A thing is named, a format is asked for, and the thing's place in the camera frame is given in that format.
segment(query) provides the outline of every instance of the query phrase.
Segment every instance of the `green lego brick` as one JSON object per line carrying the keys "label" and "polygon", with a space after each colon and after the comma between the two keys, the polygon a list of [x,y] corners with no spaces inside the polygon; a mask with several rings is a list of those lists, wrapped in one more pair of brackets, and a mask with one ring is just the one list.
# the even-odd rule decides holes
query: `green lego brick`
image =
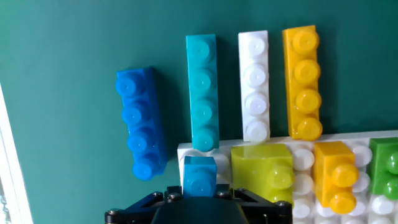
{"label": "green lego brick", "polygon": [[398,138],[371,139],[369,147],[373,153],[368,166],[370,192],[398,200]]}

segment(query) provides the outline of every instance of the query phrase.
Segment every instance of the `2x2 lego brick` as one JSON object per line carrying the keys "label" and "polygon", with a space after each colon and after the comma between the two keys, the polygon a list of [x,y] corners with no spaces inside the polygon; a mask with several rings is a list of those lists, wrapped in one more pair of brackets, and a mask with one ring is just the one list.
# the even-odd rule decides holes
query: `2x2 lego brick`
{"label": "2x2 lego brick", "polygon": [[126,70],[116,75],[122,119],[129,131],[127,146],[134,155],[132,171],[138,179],[149,180],[162,174],[167,163],[152,69]]}
{"label": "2x2 lego brick", "polygon": [[216,36],[189,35],[188,82],[192,144],[200,151],[218,148],[218,93]]}
{"label": "2x2 lego brick", "polygon": [[238,35],[243,140],[269,139],[268,31]]}
{"label": "2x2 lego brick", "polygon": [[368,167],[370,191],[398,200],[398,138],[371,139],[373,160]]}
{"label": "2x2 lego brick", "polygon": [[289,135],[293,139],[314,141],[322,134],[318,34],[315,26],[306,26],[284,30],[282,36]]}
{"label": "2x2 lego brick", "polygon": [[234,188],[245,188],[271,202],[293,202],[293,158],[284,144],[231,148]]}

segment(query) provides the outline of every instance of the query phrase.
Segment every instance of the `teal lego brick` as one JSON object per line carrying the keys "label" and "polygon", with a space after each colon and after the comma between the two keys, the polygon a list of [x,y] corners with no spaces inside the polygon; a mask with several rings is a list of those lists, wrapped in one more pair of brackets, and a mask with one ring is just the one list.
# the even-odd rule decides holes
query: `teal lego brick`
{"label": "teal lego brick", "polygon": [[371,139],[373,160],[368,166],[372,194],[398,200],[398,138]]}
{"label": "teal lego brick", "polygon": [[187,36],[187,59],[192,144],[207,152],[218,148],[220,140],[216,36]]}
{"label": "teal lego brick", "polygon": [[216,190],[216,176],[217,165],[214,157],[185,157],[184,197],[212,197]]}

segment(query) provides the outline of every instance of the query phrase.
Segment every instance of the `black screw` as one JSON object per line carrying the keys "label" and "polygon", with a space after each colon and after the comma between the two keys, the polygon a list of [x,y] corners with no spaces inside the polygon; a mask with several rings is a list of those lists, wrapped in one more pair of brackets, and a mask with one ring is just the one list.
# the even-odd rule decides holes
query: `black screw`
{"label": "black screw", "polygon": [[286,201],[277,201],[275,202],[276,205],[278,206],[288,206],[290,205],[290,203],[286,202]]}
{"label": "black screw", "polygon": [[109,211],[108,211],[108,213],[110,214],[110,215],[115,215],[115,214],[117,214],[117,213],[119,213],[120,212],[120,209],[118,209],[118,208],[112,208],[112,209],[110,209]]}
{"label": "black screw", "polygon": [[216,197],[224,199],[232,199],[232,194],[229,191],[220,190],[217,192]]}
{"label": "black screw", "polygon": [[179,193],[171,193],[171,194],[169,194],[167,199],[169,199],[171,201],[176,201],[176,200],[182,199],[182,196]]}

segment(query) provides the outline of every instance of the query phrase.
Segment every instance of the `white baseplate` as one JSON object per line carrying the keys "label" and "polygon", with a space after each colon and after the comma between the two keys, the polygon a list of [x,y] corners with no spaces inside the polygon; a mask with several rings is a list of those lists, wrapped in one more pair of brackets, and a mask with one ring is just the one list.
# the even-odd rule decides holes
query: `white baseplate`
{"label": "white baseplate", "polygon": [[238,34],[243,140],[269,139],[268,31]]}
{"label": "white baseplate", "polygon": [[[263,144],[285,144],[293,157],[295,171],[294,181],[294,223],[295,224],[398,224],[398,203],[390,201],[382,195],[371,195],[368,192],[370,178],[366,166],[372,159],[369,149],[371,138],[398,137],[398,131],[375,131],[366,133],[328,134],[322,135],[315,142],[342,141],[355,153],[355,165],[359,170],[359,179],[353,186],[357,199],[356,208],[347,215],[337,215],[330,208],[323,208],[313,194],[311,167],[315,161],[312,154],[313,143],[293,140],[290,137],[271,138]],[[178,146],[178,165],[180,181],[183,182],[184,156],[213,156],[217,163],[217,183],[230,183],[232,146],[248,146],[250,142],[243,140],[220,141],[220,148],[210,152],[192,149],[191,143]]]}

